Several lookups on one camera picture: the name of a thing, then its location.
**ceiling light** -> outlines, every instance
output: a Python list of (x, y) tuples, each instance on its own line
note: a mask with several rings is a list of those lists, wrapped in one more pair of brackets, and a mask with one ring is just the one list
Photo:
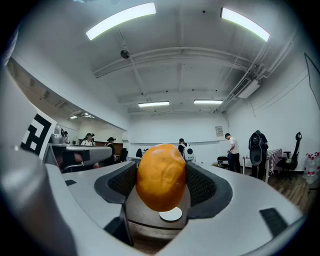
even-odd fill
[(158, 102), (146, 102), (146, 103), (139, 103), (140, 108), (143, 107), (156, 107), (156, 106), (168, 106), (169, 101), (158, 101)]
[(193, 104), (221, 104), (223, 100), (195, 99)]
[(101, 33), (105, 32), (106, 30), (111, 29), (114, 26), (117, 26), (123, 22), (127, 22), (138, 17), (155, 14), (155, 13), (156, 13), (156, 7), (153, 2), (137, 5), (129, 9), (120, 11), (106, 18), (105, 20), (101, 21), (100, 23), (95, 25), (93, 28), (91, 28), (86, 33), (86, 35), (90, 40), (92, 40), (95, 37), (99, 36)]
[(262, 27), (258, 24), (254, 23), (252, 20), (248, 19), (245, 16), (242, 16), (239, 13), (236, 13), (233, 10), (229, 10), (227, 8), (222, 8), (221, 18), (229, 20), (231, 22), (237, 23), (240, 26), (245, 27), (246, 29), (252, 31), (259, 37), (261, 37), (266, 42), (268, 41), (270, 34), (265, 31)]

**white circular disc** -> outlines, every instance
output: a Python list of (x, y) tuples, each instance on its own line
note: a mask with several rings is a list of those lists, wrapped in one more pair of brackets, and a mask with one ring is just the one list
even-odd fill
[(159, 212), (159, 215), (161, 219), (167, 221), (167, 222), (174, 222), (176, 220), (179, 220), (182, 216), (182, 211), (180, 208), (175, 207), (172, 210), (169, 211), (161, 211)]

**black pants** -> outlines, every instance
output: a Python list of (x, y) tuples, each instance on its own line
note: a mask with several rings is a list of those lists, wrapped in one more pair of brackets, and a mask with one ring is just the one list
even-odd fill
[[(259, 172), (258, 172), (258, 179), (262, 180), (265, 173), (266, 173), (266, 160), (267, 160), (267, 155), (262, 154), (262, 160), (261, 163), (259, 164)], [(252, 173), (251, 176), (257, 177), (257, 170), (258, 170), (258, 165), (252, 165)]]
[(239, 162), (240, 155), (239, 155), (239, 153), (231, 154), (231, 157), (232, 157), (232, 167), (235, 166), (236, 172), (240, 173), (240, 162)]

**checkered tablecloth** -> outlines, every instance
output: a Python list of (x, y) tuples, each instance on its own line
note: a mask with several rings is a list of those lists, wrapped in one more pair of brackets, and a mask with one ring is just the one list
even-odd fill
[(268, 149), (267, 159), (269, 158), (269, 172), (274, 174), (274, 168), (276, 164), (281, 160), (279, 157), (282, 157), (282, 149)]

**orange fruit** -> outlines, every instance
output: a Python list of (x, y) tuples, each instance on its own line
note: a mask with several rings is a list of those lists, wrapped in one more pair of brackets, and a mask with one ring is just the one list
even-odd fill
[(159, 144), (142, 157), (136, 176), (136, 192), (152, 210), (175, 208), (186, 188), (186, 162), (172, 144)]

